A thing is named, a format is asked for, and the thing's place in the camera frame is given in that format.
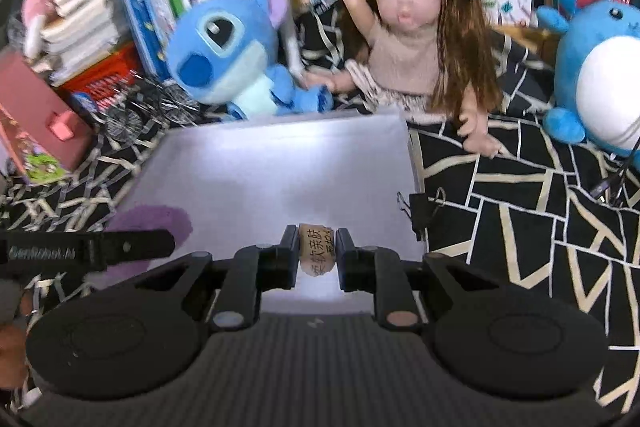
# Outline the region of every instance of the pink plush toy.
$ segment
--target pink plush toy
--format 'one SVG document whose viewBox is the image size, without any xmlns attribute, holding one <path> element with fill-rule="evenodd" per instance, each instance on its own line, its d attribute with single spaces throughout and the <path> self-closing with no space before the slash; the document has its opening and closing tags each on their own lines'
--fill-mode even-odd
<svg viewBox="0 0 640 427">
<path fill-rule="evenodd" d="M 35 60 L 42 51 L 40 31 L 56 14 L 53 0 L 23 0 L 22 23 L 26 28 L 22 52 L 29 60 Z"/>
</svg>

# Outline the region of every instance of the beige dress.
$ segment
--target beige dress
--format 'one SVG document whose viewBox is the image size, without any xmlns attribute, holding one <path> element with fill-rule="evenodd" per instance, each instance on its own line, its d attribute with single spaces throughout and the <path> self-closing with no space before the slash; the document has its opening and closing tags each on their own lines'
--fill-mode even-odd
<svg viewBox="0 0 640 427">
<path fill-rule="evenodd" d="M 446 115 L 431 112 L 440 74 L 436 34 L 436 25 L 412 34 L 392 34 L 376 18 L 367 38 L 368 64 L 355 60 L 345 64 L 368 110 L 397 107 L 408 121 L 418 124 L 447 120 Z"/>
</svg>

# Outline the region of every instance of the white tray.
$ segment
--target white tray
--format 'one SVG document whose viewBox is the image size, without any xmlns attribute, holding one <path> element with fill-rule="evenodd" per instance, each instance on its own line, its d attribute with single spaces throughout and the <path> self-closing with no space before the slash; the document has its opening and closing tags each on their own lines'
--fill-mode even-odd
<svg viewBox="0 0 640 427">
<path fill-rule="evenodd" d="M 274 244 L 287 225 L 346 227 L 356 245 L 419 260 L 424 244 L 399 210 L 417 184 L 409 133 L 395 112 L 332 112 L 211 124 L 169 132 L 119 207 L 183 208 L 193 233 L 172 259 L 209 251 L 232 257 L 247 245 Z M 164 261 L 154 261 L 152 267 Z M 370 311 L 369 295 L 342 293 L 337 268 L 321 277 L 298 270 L 293 291 L 262 296 L 263 311 Z"/>
</svg>

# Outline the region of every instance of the purple cloth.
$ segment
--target purple cloth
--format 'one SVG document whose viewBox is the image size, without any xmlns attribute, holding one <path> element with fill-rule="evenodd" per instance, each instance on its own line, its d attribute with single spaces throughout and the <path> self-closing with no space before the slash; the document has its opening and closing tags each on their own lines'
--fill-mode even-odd
<svg viewBox="0 0 640 427">
<path fill-rule="evenodd" d="M 193 232 L 189 215 L 181 208 L 172 206 L 152 206 L 142 204 L 127 210 L 116 212 L 106 228 L 107 232 L 124 230 L 157 230 L 165 229 L 171 232 L 175 240 L 175 248 L 181 245 Z M 130 279 L 145 272 L 151 261 L 133 261 L 110 266 L 100 276 L 100 280 L 107 286 Z"/>
</svg>

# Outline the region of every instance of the black circular pad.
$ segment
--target black circular pad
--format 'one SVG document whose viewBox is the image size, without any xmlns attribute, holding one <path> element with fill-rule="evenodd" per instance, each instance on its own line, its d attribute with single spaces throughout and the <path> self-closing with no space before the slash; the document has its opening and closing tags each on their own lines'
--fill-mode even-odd
<svg viewBox="0 0 640 427">
<path fill-rule="evenodd" d="M 39 385 L 88 400 L 156 389 L 199 350 L 198 325 L 175 301 L 133 288 L 65 303 L 35 323 L 26 344 Z"/>
<path fill-rule="evenodd" d="M 590 315 L 509 287 L 467 293 L 434 324 L 437 357 L 459 380 L 514 399 L 550 399 L 590 385 L 607 337 Z"/>
</svg>

